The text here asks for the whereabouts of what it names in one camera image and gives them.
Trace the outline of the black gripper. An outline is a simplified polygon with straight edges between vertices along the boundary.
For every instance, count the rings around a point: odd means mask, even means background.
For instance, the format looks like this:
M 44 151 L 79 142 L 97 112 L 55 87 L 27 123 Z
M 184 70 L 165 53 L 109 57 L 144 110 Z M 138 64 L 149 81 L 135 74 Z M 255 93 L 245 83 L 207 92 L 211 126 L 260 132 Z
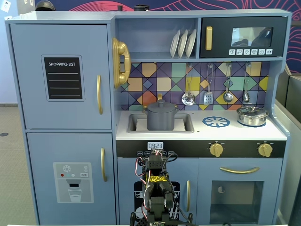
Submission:
M 151 176 L 160 176 L 166 171 L 165 159 L 160 155 L 150 155 L 147 160 L 147 172 L 150 172 Z

